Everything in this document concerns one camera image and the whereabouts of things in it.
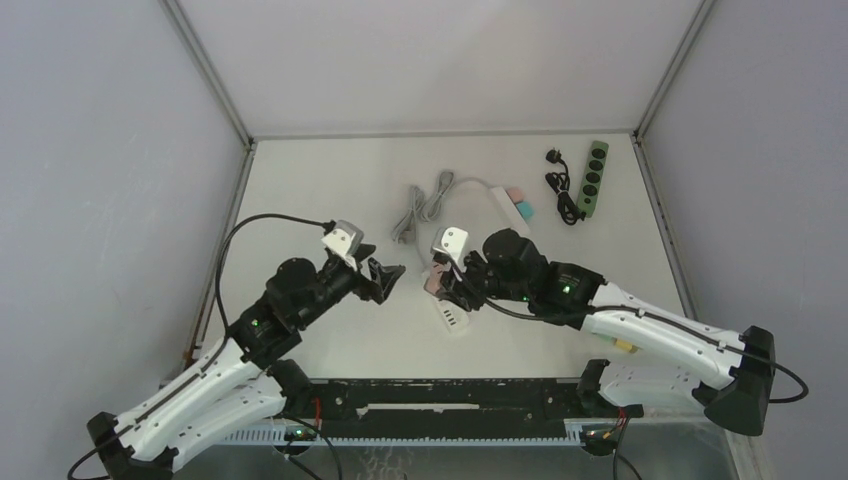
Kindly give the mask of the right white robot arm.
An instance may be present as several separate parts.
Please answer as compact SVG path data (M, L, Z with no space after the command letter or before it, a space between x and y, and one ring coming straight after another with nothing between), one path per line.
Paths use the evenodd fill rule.
M425 289L466 311L489 307L503 315L623 342L664 360L640 374L592 360L581 376L579 406L592 416L630 406L699 406L733 433L763 434L770 406L805 399L809 387L776 359L773 334L743 332L673 314L573 263L550 261L511 228L491 234L481 252L469 234L440 229L430 247Z

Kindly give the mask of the teal plug adapter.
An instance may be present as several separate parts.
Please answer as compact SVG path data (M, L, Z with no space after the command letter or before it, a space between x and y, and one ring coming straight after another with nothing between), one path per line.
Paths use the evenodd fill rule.
M515 207L518 213L520 214L521 218L524 220L531 219L535 214L535 210L529 202L516 203Z

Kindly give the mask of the green power strip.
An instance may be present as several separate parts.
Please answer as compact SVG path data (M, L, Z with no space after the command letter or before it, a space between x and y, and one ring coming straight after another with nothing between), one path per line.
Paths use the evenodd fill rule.
M593 141L586 159L581 178L577 206L585 219L591 218L596 210L609 153L609 144Z

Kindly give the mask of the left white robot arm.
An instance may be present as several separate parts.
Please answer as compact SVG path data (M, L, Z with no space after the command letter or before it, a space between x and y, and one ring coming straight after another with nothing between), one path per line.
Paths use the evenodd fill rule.
M364 244L348 264L283 262L259 299L189 369L138 406L89 420L93 454L109 479L170 479L203 450L254 421L305 414L308 376L287 358L301 333L347 295L384 303L406 269L383 266Z

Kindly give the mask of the pink plug adapter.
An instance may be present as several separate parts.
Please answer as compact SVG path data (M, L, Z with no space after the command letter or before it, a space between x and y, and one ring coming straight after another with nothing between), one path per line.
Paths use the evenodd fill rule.
M514 205L523 203L526 200L526 195L520 188L511 187L506 189L505 192Z
M445 271L449 271L451 268L450 263L438 263L433 262L429 268L429 275L435 278L441 278Z
M430 274L427 276L423 286L424 290L434 296L437 297L443 289L442 280L440 274Z

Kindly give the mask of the white power strip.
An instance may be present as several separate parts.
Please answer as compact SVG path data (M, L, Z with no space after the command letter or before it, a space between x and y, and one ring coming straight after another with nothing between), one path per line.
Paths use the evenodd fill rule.
M422 274L424 282L428 275L429 270ZM428 293L427 295L431 302L434 304L434 308L436 309L439 317L442 319L442 323L451 335L459 336L461 334L464 334L468 330L470 326L470 320L465 311L447 301L438 300L436 297Z
M495 186L489 188L488 192L509 226L519 235L528 237L531 230L507 191L501 186Z

